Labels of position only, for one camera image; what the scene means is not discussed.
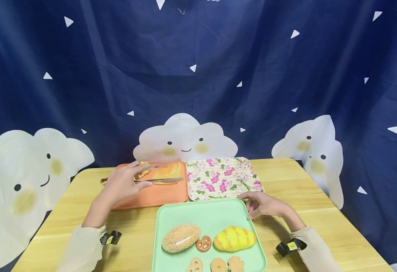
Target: sleeve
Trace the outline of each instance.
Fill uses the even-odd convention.
[[[329,247],[313,227],[304,227],[293,232],[291,238],[298,238],[307,244],[299,254],[310,272],[342,272]]]
[[[79,226],[71,235],[56,272],[91,272],[102,258],[100,238],[106,226],[99,229]]]

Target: hand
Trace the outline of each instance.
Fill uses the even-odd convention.
[[[283,217],[289,209],[292,209],[287,203],[262,192],[245,192],[238,198],[248,198],[245,206],[247,207],[248,218],[250,219],[261,215]]]
[[[148,166],[148,163],[140,164],[139,161],[134,161],[127,166],[114,169],[109,174],[105,187],[98,195],[98,198],[103,198],[104,202],[114,205],[124,198],[138,194],[142,189],[152,186],[150,181],[141,181],[139,183],[134,183],[133,181],[133,177]]]

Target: orange tray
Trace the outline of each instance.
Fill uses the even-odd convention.
[[[161,206],[169,203],[181,203],[188,199],[188,184],[186,178],[186,165],[183,161],[176,162],[181,164],[180,177],[183,179],[176,184],[153,184],[148,188],[144,188],[138,195],[127,200],[120,201],[113,207],[114,210],[132,209],[141,207]],[[127,164],[120,164],[118,167],[126,166]],[[157,171],[164,168],[154,168],[145,175],[142,179],[151,179]]]

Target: brown cookie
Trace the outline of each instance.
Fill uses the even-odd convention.
[[[203,262],[198,257],[191,260],[190,265],[186,268],[186,272],[203,272]]]
[[[244,261],[238,256],[232,256],[227,261],[230,272],[244,272]]]
[[[204,235],[201,239],[197,240],[195,247],[199,252],[206,252],[211,249],[212,240],[209,236]]]
[[[222,258],[215,258],[211,263],[211,272],[226,272],[226,264]]]

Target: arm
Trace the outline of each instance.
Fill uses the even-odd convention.
[[[239,196],[240,199],[247,197],[245,206],[250,219],[261,215],[277,215],[285,220],[291,231],[291,238],[298,238],[307,244],[299,254],[310,272],[342,271],[318,232],[307,227],[290,205],[262,192],[246,192]]]
[[[329,247],[313,227],[307,227],[298,213],[287,206],[282,213],[291,230],[291,238],[298,238],[305,242],[307,247],[299,251],[300,257],[307,269],[311,272],[341,272],[341,268],[330,252]]]
[[[105,234],[106,219],[118,201],[138,194],[152,185],[135,184],[133,176],[149,164],[134,162],[111,172],[102,192],[93,200],[84,222],[71,235],[56,272],[90,272],[102,258],[100,238]]]

